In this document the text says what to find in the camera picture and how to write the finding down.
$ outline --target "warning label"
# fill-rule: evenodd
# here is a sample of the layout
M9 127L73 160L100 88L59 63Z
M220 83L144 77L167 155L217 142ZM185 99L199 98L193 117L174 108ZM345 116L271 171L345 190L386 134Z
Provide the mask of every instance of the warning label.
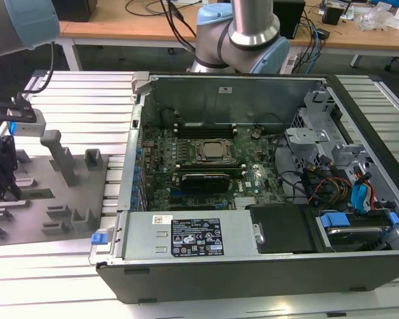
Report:
M172 220L174 257L222 256L220 219Z

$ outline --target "blue latch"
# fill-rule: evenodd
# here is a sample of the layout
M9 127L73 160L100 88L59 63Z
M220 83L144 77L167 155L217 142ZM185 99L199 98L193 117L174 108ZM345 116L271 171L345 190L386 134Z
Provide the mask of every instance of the blue latch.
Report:
M107 245L108 234L100 234L100 233L92 234L91 243L92 245Z
M358 209L361 214L366 214L366 210L364 208L364 202L366 198L366 194L368 193L368 188L364 184L353 185L352 196L350 197L350 201L352 202L352 206L355 209Z
M395 212L390 212L388 214L388 218L390 219L390 222L392 223L393 226L395 226L396 224L399 224L399 217L398 214L396 214Z
M325 213L321 216L321 222L324 228L328 227L348 227L350 226L350 221L345 213Z

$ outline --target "aluminum extrusion table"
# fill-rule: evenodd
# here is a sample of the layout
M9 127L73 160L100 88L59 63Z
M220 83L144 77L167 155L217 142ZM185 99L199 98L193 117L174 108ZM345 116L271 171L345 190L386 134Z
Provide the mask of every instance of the aluminum extrusion table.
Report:
M55 72L49 87L30 97L43 112L47 129L60 129L62 144L73 154L94 145L110 155L104 228L114 224L134 103L131 79L132 72ZM364 76L340 80L357 95L356 102L399 160L397 98ZM32 78L28 88L41 83L43 78ZM30 156L46 154L34 138L16 141ZM89 265L89 252L89 239L0 247L0 318L326 318L340 312L349 318L399 319L399 279L371 292L125 305Z

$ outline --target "black box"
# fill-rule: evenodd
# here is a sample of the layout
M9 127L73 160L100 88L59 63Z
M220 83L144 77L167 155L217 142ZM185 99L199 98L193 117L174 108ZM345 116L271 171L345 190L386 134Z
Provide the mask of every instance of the black box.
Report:
M324 10L324 16L322 17L322 22L326 25L337 25L343 12L344 9L341 8L326 7Z
M52 0L52 2L58 19L72 22L87 22L98 4L98 0Z
M281 36L294 39L305 5L305 0L274 0L273 13L281 23Z

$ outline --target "metal slat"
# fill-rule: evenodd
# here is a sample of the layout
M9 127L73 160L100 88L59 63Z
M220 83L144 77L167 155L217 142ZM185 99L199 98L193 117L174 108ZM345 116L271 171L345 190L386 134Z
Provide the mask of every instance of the metal slat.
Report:
M60 130L61 133L125 133L130 127L127 123L47 123L46 130Z
M127 72L125 74L85 74L85 73L54 73L52 77L53 82L63 81L63 82L131 82L132 74Z
M88 114L88 113L72 113L72 114L43 114L46 122L50 123L109 123L131 121L131 113L123 114Z
M344 86L346 86L347 84L354 84L354 85L372 84L372 85L374 85L373 81L371 81L371 79L369 79L369 78L340 78L339 80Z
M372 81L368 84L355 84L355 85L346 85L344 87L349 92L381 92Z
M390 116L380 114L366 114L366 119L371 123L399 123L399 114ZM341 122L347 123L348 120L343 116Z
M84 155L88 148L98 148L102 154L124 155L126 144L62 144L63 147L70 148L72 155ZM17 150L25 150L28 156L50 156L48 148L36 144L17 144Z
M47 113L127 113L133 110L133 104L124 105L95 105L95 104L79 104L79 105L60 105L59 110L55 104L37 104L34 106L43 114Z
M399 114L393 106L359 106L363 114Z
M107 89L107 88L48 88L36 96L131 96L132 89Z
M354 98L353 99L358 106L391 106L393 107L393 104L390 103L389 100L387 99L378 99L378 100L373 100L369 98Z
M385 99L386 96L378 92L349 92L349 95L355 99L355 98L369 98L373 100L378 100L378 99Z
M377 132L399 132L399 123L375 123L372 126ZM353 131L352 126L348 123L344 127L348 132Z
M109 96L34 96L31 104L133 104L131 97Z
M120 193L120 184L106 184L104 197L118 197Z
M103 207L117 207L118 200L117 199L104 199L102 205Z
M107 182L121 182L122 169L111 169L106 172Z
M109 88L109 89L118 89L118 88L131 88L132 83L130 81L128 82L92 82L92 81L87 81L87 82L71 82L71 88ZM49 85L47 86L47 89L51 88L68 88L68 83L67 82L55 82L51 81Z
M128 133L125 134L95 134L95 133L65 133L62 135L62 144L116 144L127 142ZM39 138L15 136L15 141L21 144L38 144Z

